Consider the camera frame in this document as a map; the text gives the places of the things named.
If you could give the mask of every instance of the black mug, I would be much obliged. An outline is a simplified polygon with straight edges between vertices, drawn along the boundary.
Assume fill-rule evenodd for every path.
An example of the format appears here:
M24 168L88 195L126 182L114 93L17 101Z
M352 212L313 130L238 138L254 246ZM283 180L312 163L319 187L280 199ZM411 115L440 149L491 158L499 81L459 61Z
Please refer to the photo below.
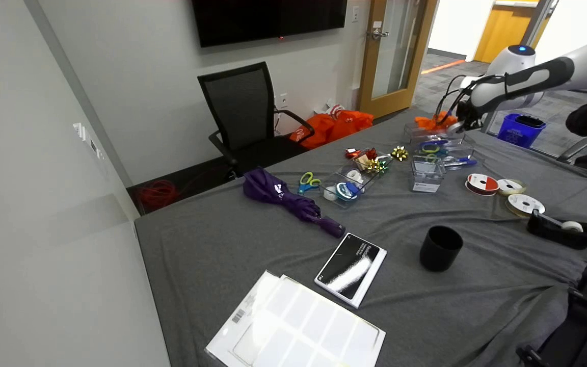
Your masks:
M419 262L429 270L444 270L452 265L463 238L448 227L432 227L419 248Z

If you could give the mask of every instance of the wall-mounted tv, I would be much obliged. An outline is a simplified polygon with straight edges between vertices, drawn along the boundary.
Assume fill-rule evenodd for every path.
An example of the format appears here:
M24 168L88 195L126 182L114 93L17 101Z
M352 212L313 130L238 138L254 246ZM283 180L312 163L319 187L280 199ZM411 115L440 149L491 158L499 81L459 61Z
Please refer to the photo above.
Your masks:
M342 28L347 0L191 0L201 46Z

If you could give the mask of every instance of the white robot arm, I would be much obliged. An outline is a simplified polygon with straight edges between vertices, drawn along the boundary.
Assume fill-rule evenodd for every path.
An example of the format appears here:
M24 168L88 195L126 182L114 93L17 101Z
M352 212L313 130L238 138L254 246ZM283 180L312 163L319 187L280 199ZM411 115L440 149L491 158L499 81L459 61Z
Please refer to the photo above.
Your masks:
M495 109L505 99L531 95L552 88L587 92L587 44L564 56L528 70L491 74L474 79L459 95L456 117L460 128L474 128L481 115Z

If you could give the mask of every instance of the gray tablecloth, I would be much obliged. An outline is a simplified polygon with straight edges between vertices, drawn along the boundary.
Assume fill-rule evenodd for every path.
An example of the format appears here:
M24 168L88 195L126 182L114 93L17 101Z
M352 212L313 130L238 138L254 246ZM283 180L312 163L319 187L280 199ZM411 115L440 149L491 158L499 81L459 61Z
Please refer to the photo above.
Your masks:
M392 149L410 138L410 120L410 112L402 115L267 172L292 191L303 172L335 182L347 168L344 149ZM470 172L514 178L549 212L587 221L587 178L481 132L464 135L464 145L479 165L448 172L438 193L410 190L410 163L393 163L349 207L307 193L326 216L390 251L354 310L387 332L376 365L517 365L520 342L541 346L564 320L566 288L587 265L587 251L531 237L526 218L499 195L464 187ZM337 238L280 205L245 198L241 185L235 180L137 221L174 367L215 365L205 344L263 270L325 294L312 279ZM464 238L444 273L417 262L432 224L452 227Z

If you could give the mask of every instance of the black chair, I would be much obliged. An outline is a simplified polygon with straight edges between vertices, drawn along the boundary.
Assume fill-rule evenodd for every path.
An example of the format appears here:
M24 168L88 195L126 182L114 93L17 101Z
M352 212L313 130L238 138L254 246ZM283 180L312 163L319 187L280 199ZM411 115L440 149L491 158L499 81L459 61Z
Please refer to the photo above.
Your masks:
M231 165L232 178L306 151L300 142L312 136L313 128L289 109L275 109L267 63L199 75L197 81L218 127L210 140ZM275 115L300 123L306 135L298 142L273 136Z

